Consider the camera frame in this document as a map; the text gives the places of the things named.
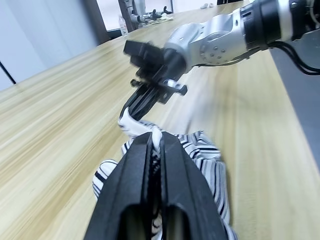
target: floor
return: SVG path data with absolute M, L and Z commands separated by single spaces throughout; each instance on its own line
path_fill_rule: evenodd
M 301 59 L 315 68 L 320 68 L 319 39 L 317 31 L 292 43 Z M 320 76 L 301 73 L 281 50 L 272 49 L 271 54 L 320 168 Z

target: striped cloth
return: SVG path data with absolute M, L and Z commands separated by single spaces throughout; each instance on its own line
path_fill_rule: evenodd
M 152 132 L 155 124 L 140 120 L 139 122 L 126 122 L 122 124 L 119 121 L 120 128 L 129 136 L 129 140 L 122 145 L 121 151 L 125 155 L 131 144 L 133 143 L 137 133 L 142 134 L 141 129 L 146 128 L 149 132 Z M 138 123 L 140 126 L 134 128 L 134 125 Z M 218 148 L 210 141 L 210 139 L 204 134 L 203 131 L 197 131 L 191 134 L 175 134 L 178 137 L 182 147 L 186 153 L 190 156 L 195 165 L 200 169 L 205 177 L 214 199 L 214 203 L 217 206 L 218 214 L 220 215 L 224 230 L 229 240 L 238 240 L 235 231 L 230 227 L 230 208 L 228 202 L 227 192 L 227 178 L 226 178 L 226 165 L 221 161 L 221 154 Z M 101 189 L 105 180 L 112 173 L 117 166 L 117 162 L 112 159 L 103 161 L 96 170 L 92 187 L 93 192 L 98 200 Z M 161 211 L 154 216 L 152 221 L 152 240 L 162 239 L 162 217 Z

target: white wall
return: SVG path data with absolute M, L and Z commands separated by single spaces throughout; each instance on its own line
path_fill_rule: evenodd
M 98 45 L 82 0 L 0 0 L 0 36 L 17 82 Z
M 5 72 L 0 68 L 0 92 L 10 86 L 13 86 L 13 83 L 7 77 Z
M 217 5 L 217 0 L 173 0 L 173 10 L 175 13 L 199 9 L 204 4 L 212 3 Z

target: light wood grain surface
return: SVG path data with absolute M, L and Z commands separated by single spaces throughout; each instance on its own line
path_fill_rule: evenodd
M 163 46 L 172 30 L 242 3 L 179 13 L 129 39 Z M 95 199 L 93 173 L 121 159 L 117 126 L 136 68 L 117 38 L 0 92 L 0 239 L 80 240 Z M 144 118 L 171 133 L 204 130 L 228 168 L 240 240 L 320 239 L 320 178 L 268 51 L 228 67 L 194 68 L 186 96 Z

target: water bottle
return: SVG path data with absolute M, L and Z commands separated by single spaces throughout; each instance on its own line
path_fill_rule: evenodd
M 126 21 L 124 20 L 124 18 L 119 15 L 119 25 L 120 25 L 120 31 L 122 36 L 126 37 L 128 36 L 128 29 L 127 29 L 127 25 L 126 25 Z

